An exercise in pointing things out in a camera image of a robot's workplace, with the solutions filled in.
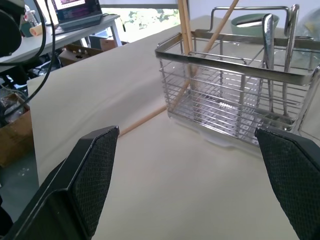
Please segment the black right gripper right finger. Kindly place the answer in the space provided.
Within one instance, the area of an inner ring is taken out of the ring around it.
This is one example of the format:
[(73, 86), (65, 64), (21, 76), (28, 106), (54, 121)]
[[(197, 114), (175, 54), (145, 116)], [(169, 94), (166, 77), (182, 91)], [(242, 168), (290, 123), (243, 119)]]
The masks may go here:
[(271, 188), (299, 240), (320, 240), (320, 147), (284, 130), (254, 133)]

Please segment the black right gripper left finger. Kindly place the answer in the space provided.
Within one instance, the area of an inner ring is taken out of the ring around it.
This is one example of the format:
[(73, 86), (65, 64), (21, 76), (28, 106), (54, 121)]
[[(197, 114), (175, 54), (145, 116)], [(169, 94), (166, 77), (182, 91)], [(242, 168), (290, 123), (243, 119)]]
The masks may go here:
[(119, 127), (81, 137), (0, 240), (92, 240), (109, 191)]

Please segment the metal spoon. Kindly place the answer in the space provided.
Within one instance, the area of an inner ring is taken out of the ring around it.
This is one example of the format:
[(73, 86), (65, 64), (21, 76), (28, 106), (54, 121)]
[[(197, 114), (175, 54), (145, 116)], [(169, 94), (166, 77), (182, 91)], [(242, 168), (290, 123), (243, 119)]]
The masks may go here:
[[(265, 68), (268, 70), (274, 69), (274, 18), (271, 13), (268, 13), (262, 18), (262, 36), (264, 43), (264, 64)], [(268, 86), (268, 100), (269, 100), (269, 111), (274, 112), (273, 109), (273, 98), (274, 98), (274, 88), (273, 81), (267, 80)]]

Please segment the brown cardboard box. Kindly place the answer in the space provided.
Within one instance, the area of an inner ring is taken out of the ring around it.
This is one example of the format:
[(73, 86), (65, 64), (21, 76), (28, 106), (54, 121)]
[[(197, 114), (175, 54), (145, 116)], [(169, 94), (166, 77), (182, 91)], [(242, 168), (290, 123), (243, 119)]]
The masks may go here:
[(0, 98), (0, 167), (7, 167), (34, 149), (30, 107), (23, 106), (10, 116), (23, 99), (12, 93)]

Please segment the white plastic drip tray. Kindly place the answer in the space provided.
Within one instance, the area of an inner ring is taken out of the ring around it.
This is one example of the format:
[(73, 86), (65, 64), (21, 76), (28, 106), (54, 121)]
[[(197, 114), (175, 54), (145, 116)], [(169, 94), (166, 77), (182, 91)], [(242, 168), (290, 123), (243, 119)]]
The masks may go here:
[(231, 148), (239, 149), (246, 152), (250, 152), (255, 155), (259, 155), (261, 153), (260, 148), (257, 145), (246, 143), (244, 141), (236, 139), (233, 136), (229, 136), (229, 135), (217, 132), (215, 130), (201, 126), (197, 123), (189, 122), (187, 120), (181, 120), (177, 118), (172, 118), (172, 120), (177, 125), (184, 126), (188, 129), (191, 129), (197, 132), (199, 135), (202, 136), (203, 139), (219, 147), (222, 147), (225, 149), (231, 149)]

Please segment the wooden chopstick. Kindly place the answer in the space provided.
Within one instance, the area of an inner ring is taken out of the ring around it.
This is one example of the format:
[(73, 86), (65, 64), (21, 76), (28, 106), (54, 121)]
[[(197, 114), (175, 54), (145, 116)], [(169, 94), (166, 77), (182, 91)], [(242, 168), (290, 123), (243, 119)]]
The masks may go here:
[[(185, 18), (184, 18), (184, 9), (183, 9), (183, 4), (182, 0), (177, 0), (177, 5), (178, 5), (178, 11), (179, 11), (179, 19), (180, 19), (180, 27), (181, 27), (181, 34), (182, 34), (182, 40), (183, 40), (183, 53), (185, 56), (187, 55), (187, 50), (188, 50), (188, 40), (187, 40), (187, 34), (186, 34), (186, 24), (185, 24)], [(182, 90), (185, 91), (187, 90), (188, 86), (191, 83), (191, 73), (192, 69), (190, 67), (190, 64), (187, 64), (187, 80), (185, 84), (182, 87)]]
[[(183, 16), (185, 21), (185, 31), (187, 36), (187, 55), (189, 55), (190, 52), (193, 52), (193, 42), (192, 42), (192, 33), (191, 33), (191, 26), (190, 26), (190, 17), (189, 17), (189, 10), (188, 10), (188, 2), (187, 0), (182, 0), (183, 5)], [(193, 78), (191, 81), (191, 86), (193, 90), (198, 90), (198, 82), (195, 80), (196, 74), (198, 71), (198, 67), (195, 65), (190, 65), (190, 68), (192, 70), (192, 73), (190, 76)]]
[[(239, 0), (233, 0), (233, 2), (231, 3), (231, 5), (229, 6), (227, 12), (225, 13), (224, 17), (222, 18), (222, 20), (220, 21), (218, 27), (216, 28), (216, 30), (214, 31), (212, 37), (210, 38), (209, 42), (207, 43), (207, 45), (205, 46), (203, 52), (204, 53), (208, 53), (209, 50), (212, 48), (214, 42), (218, 39), (219, 34), (221, 33), (222, 29), (224, 28), (226, 22), (228, 21), (228, 19), (230, 18), (230, 15), (232, 14), (232, 12), (234, 11), (235, 7), (237, 6)], [(157, 115), (161, 114), (162, 112), (164, 112), (167, 109), (167, 107), (164, 105), (160, 108), (158, 108), (157, 110), (151, 112), (150, 114), (148, 114), (147, 116), (143, 117), (142, 119), (138, 120), (137, 122), (135, 122), (134, 124), (132, 124), (131, 126), (127, 127), (126, 129), (124, 129), (123, 131), (120, 132), (119, 137), (122, 137), (124, 135), (126, 135), (127, 133), (133, 131), (134, 129), (138, 128), (139, 126), (143, 125), (144, 123), (148, 122), (149, 120), (153, 119), (154, 117), (156, 117)]]

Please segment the silver metal cutlery piece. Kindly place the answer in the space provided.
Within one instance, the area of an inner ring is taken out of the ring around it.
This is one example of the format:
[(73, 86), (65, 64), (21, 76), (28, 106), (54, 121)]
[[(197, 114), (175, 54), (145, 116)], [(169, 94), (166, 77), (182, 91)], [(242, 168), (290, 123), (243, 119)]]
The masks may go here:
[[(284, 72), (288, 73), (291, 67), (291, 60), (293, 56), (293, 50), (296, 39), (296, 24), (298, 20), (300, 6), (298, 4), (294, 4), (291, 7), (290, 18), (288, 22), (288, 42), (287, 48), (285, 52), (285, 63), (284, 63)], [(283, 115), (288, 117), (288, 100), (287, 100), (287, 91), (288, 84), (286, 82), (283, 83), (282, 86), (282, 99), (283, 99)]]

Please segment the beige table cloth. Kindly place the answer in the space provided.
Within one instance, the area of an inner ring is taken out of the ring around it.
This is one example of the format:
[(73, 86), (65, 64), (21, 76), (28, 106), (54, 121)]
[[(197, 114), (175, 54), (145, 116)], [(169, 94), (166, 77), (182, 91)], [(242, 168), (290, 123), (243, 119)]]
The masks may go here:
[[(78, 139), (124, 130), (164, 104), (164, 30), (53, 71), (30, 103), (39, 182)], [(92, 240), (299, 240), (271, 188), (261, 153), (223, 148), (166, 112), (120, 137)]]

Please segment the cardboard box with holes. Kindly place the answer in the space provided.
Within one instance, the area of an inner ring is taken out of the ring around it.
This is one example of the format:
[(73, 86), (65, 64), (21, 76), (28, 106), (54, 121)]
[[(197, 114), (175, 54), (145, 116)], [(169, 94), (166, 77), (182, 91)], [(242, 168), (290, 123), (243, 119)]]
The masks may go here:
[(85, 60), (92, 56), (101, 54), (103, 51), (96, 48), (83, 47), (75, 44), (68, 44), (64, 47), (62, 53), (58, 56), (58, 59), (62, 65), (68, 66), (73, 63)]

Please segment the clear plastic bag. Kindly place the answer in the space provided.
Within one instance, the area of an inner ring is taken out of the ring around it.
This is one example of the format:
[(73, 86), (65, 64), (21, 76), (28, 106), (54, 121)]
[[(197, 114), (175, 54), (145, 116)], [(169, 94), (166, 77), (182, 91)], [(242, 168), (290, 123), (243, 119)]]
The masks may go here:
[(309, 68), (320, 64), (320, 7), (312, 10), (297, 24), (295, 31), (296, 40), (317, 42), (319, 49), (300, 49), (293, 53), (295, 67)]

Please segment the pale green bowl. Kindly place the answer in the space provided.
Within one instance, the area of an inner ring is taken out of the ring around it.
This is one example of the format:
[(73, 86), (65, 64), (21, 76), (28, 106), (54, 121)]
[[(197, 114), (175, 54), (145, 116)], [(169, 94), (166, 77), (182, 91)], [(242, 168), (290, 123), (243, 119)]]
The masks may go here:
[(239, 21), (248, 21), (250, 19), (255, 18), (262, 18), (266, 13), (253, 13), (253, 14), (246, 14), (242, 16), (238, 16), (231, 20), (231, 30), (233, 35), (242, 35), (242, 36), (255, 36), (261, 37), (262, 36), (262, 25), (246, 25), (246, 26), (237, 26)]

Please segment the grey desk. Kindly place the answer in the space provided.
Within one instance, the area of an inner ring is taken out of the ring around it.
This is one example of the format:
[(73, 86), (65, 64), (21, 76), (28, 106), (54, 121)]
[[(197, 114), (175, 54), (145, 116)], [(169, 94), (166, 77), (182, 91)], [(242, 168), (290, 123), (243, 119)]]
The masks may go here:
[[(118, 19), (119, 15), (107, 15), (102, 18), (99, 25), (94, 25), (88, 28), (80, 29), (77, 31), (72, 31), (68, 33), (64, 33), (61, 35), (57, 35), (55, 37), (55, 47), (61, 48), (65, 45), (71, 44), (72, 42), (78, 41), (82, 38), (86, 38), (89, 35), (99, 33), (107, 28), (111, 28), (112, 34), (114, 34), (114, 38), (116, 40), (116, 45), (121, 46), (122, 43), (120, 41), (118, 30), (116, 26), (115, 20)], [(6, 57), (0, 57), (0, 64), (2, 63), (15, 63), (22, 62), (24, 60), (28, 60), (33, 57), (42, 44), (42, 36), (33, 36), (22, 38), (20, 47), (11, 55)]]

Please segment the black round robot housing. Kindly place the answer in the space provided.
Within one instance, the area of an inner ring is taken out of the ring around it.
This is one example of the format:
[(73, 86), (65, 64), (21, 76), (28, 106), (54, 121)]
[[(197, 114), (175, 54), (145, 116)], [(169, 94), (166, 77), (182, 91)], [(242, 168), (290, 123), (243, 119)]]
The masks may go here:
[(10, 56), (21, 45), (24, 0), (0, 0), (0, 58)]

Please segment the clear plastic bottle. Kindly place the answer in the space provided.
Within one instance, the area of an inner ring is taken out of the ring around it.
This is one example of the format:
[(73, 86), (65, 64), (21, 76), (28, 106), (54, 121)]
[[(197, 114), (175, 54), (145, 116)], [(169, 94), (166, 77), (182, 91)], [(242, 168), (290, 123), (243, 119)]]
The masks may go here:
[(29, 22), (32, 27), (38, 26), (39, 23), (35, 16), (36, 12), (34, 10), (31, 10), (30, 7), (26, 4), (24, 5), (24, 9), (25, 9), (24, 20), (26, 22)]

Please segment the open laptop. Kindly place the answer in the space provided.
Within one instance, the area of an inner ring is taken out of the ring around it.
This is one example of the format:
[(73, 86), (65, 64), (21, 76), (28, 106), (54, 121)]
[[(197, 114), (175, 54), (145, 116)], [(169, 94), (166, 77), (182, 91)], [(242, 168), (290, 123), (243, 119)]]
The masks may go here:
[(60, 26), (72, 26), (100, 21), (99, 0), (51, 0)]

